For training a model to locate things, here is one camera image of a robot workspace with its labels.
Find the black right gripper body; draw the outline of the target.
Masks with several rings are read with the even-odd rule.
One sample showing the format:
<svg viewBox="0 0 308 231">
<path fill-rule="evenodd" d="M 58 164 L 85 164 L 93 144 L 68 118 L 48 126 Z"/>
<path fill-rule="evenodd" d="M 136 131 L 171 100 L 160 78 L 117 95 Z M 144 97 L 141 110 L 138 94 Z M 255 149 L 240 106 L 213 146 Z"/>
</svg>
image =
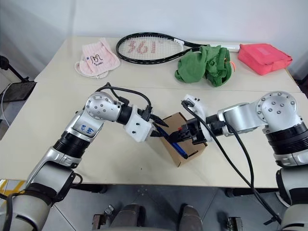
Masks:
<svg viewBox="0 0 308 231">
<path fill-rule="evenodd" d="M 193 145 L 207 142 L 198 119 L 190 119 L 186 123 L 190 124 L 190 132 L 185 132 L 183 141 L 191 140 Z"/>
</svg>

